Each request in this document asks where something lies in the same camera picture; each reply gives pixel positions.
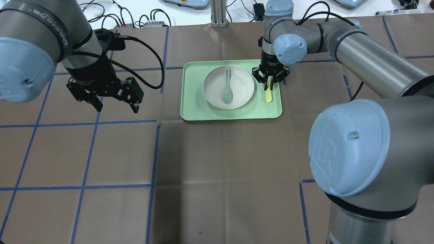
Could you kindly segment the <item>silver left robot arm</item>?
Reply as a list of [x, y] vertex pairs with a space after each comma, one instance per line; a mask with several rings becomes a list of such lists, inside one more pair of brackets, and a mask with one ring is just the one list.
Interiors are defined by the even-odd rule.
[[124, 38], [93, 30], [74, 0], [10, 0], [1, 7], [1, 100], [36, 99], [60, 63], [75, 100], [101, 111], [100, 97], [113, 97], [137, 113], [142, 89], [133, 77], [118, 79], [107, 57], [123, 49]]

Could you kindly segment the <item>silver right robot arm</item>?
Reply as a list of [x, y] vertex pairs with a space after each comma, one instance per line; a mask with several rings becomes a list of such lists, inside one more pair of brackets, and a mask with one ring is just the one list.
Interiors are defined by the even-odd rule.
[[329, 52], [380, 100], [325, 109], [309, 137], [310, 168], [331, 201], [327, 244], [389, 244], [395, 221], [433, 184], [433, 73], [372, 40], [358, 21], [304, 25], [291, 0], [270, 0], [252, 69], [267, 93], [307, 54]]

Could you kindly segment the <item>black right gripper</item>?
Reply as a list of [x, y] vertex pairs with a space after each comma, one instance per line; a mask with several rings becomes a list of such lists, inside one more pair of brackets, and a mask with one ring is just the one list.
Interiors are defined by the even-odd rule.
[[276, 55], [267, 54], [265, 51], [261, 52], [259, 66], [252, 68], [253, 77], [262, 84], [264, 91], [268, 89], [268, 76], [270, 76], [270, 90], [273, 91], [274, 85], [282, 82], [289, 74], [289, 68], [279, 62]]

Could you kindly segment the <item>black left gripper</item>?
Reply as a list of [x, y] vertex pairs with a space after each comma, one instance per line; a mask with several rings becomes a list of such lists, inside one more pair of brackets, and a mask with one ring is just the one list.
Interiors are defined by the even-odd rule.
[[66, 58], [70, 79], [66, 87], [77, 101], [91, 104], [101, 112], [100, 97], [113, 97], [130, 105], [138, 113], [144, 93], [135, 78], [121, 80], [116, 76], [111, 60], [106, 54], [71, 55]]

